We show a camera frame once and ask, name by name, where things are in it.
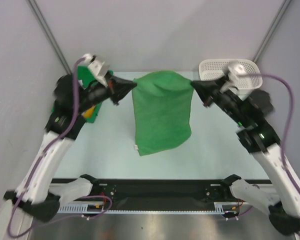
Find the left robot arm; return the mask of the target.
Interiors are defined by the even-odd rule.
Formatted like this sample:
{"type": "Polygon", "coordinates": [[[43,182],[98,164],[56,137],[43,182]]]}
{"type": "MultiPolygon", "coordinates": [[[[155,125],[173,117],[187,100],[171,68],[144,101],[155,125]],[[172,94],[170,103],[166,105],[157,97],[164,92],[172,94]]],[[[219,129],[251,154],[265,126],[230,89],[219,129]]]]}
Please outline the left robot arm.
{"type": "Polygon", "coordinates": [[[137,83],[110,72],[106,73],[105,80],[109,86],[95,81],[84,88],[79,83],[73,83],[72,74],[58,79],[53,92],[53,112],[45,126],[36,159],[18,188],[7,190],[3,196],[42,223],[52,220],[61,206],[85,197],[95,200],[103,191],[100,181],[88,174],[56,190],[50,189],[50,183],[62,158],[87,122],[83,113],[107,99],[118,105],[137,86],[137,83]]]}

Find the green towel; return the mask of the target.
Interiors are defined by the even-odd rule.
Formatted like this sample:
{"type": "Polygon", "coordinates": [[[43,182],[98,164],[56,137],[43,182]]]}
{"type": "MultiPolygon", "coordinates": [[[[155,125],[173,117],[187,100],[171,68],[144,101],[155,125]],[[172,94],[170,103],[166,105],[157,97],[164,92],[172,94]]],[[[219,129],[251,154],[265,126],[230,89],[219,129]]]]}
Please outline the green towel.
{"type": "Polygon", "coordinates": [[[151,72],[133,81],[135,145],[139,155],[171,150],[187,141],[192,135],[192,81],[169,70],[151,72]]]}

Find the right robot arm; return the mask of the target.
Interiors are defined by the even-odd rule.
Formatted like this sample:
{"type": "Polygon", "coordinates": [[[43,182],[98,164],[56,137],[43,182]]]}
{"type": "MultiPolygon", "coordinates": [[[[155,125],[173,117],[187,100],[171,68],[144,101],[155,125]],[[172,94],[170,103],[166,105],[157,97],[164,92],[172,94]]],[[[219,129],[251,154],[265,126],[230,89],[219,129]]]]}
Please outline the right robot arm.
{"type": "Polygon", "coordinates": [[[220,195],[226,201],[236,198],[249,203],[267,215],[282,235],[297,234],[300,232],[300,181],[291,181],[295,172],[282,152],[283,141],[265,119],[274,109],[270,94],[255,89],[240,99],[230,89],[223,89],[227,83],[222,77],[211,81],[194,80],[191,86],[206,108],[215,104],[238,124],[239,142],[263,168],[278,197],[235,174],[222,180],[220,195]]]}

